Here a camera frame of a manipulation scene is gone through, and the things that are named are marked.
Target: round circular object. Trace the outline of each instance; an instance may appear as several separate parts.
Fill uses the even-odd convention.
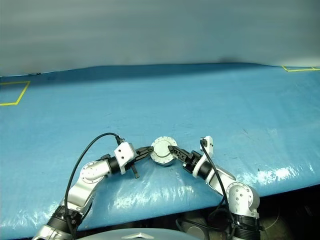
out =
[[[157,164],[167,166],[171,164],[172,160],[175,158],[169,151],[168,146],[178,146],[176,141],[172,137],[161,136],[157,138],[151,145],[153,147],[153,152],[151,153],[151,158]]]

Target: dark floor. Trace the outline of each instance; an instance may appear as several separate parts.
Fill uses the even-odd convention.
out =
[[[320,226],[320,205],[317,196],[320,185],[262,197],[258,212],[260,224],[265,228],[261,240],[307,240],[317,239]],[[206,223],[206,219],[215,208],[205,208],[194,212],[166,215],[122,225],[108,226],[93,230],[80,231],[78,238],[92,234],[122,228],[165,228],[178,230],[177,218],[197,219]],[[210,233],[210,240],[221,239],[221,233]]]

